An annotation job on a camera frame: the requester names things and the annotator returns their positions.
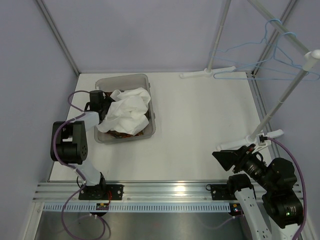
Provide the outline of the white shirt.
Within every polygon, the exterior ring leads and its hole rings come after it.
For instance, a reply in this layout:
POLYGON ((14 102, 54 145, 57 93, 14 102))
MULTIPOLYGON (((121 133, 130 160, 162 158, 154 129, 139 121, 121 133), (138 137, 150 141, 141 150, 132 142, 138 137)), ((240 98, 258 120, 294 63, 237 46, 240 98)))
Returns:
POLYGON ((118 133, 136 135, 149 124, 146 113, 149 110, 151 96, 142 88, 120 91, 114 90, 110 97, 114 100, 109 110, 97 129, 106 133, 116 131, 118 133))

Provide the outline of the light blue wire hanger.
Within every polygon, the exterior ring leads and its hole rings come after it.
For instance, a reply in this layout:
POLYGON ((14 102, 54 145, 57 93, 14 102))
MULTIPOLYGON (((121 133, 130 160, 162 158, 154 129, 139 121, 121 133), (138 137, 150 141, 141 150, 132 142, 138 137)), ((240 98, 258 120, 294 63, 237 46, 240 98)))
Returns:
MULTIPOLYGON (((260 61, 253 61, 249 60, 248 55, 252 54, 254 50, 258 49, 259 45, 266 45, 267 38, 268 38, 268 27, 272 24, 275 24, 275 26, 282 27, 282 22, 277 19, 273 18, 268 20, 264 25, 264 35, 261 40, 259 41, 249 41, 245 42, 233 47, 230 47, 228 49, 213 49, 211 51, 211 60, 218 60, 220 62, 229 64, 233 71, 239 71, 239 70, 249 70, 256 67, 260 61)), ((280 35, 278 39, 276 40, 275 44, 273 45, 272 54, 270 57, 267 58, 267 60, 263 60, 262 63, 265 63, 269 60, 275 60, 283 64, 287 64, 293 68, 301 68, 301 65, 295 64, 292 59, 279 47, 279 41, 282 38, 288 38, 289 40, 296 40, 297 35, 294 32, 291 31, 284 31, 280 32, 280 35), (277 52, 281 52, 290 62, 284 62, 282 60, 279 60, 276 58, 277 52)))

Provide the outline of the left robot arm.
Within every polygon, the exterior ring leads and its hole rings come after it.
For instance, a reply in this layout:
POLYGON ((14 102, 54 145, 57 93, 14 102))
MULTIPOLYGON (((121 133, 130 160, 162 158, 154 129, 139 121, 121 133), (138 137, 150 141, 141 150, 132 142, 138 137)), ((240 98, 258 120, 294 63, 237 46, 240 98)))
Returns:
POLYGON ((100 200, 107 195, 108 188, 103 174, 87 160, 87 131, 103 122, 114 100, 102 90, 88 94, 89 102, 80 115, 53 123, 50 157, 77 175, 81 180, 81 195, 100 200))

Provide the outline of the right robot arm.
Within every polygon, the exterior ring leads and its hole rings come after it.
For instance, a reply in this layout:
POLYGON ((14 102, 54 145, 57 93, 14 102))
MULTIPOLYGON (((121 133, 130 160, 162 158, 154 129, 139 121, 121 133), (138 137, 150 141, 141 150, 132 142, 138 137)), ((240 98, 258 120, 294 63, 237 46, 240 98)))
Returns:
POLYGON ((297 240, 305 224, 304 207, 293 190, 297 177, 293 163, 278 157, 266 164, 255 144, 236 150, 214 151, 212 156, 225 171, 234 174, 226 182, 229 197, 238 200, 254 240, 297 240), (254 180, 266 192, 262 205, 267 225, 257 204, 254 180))

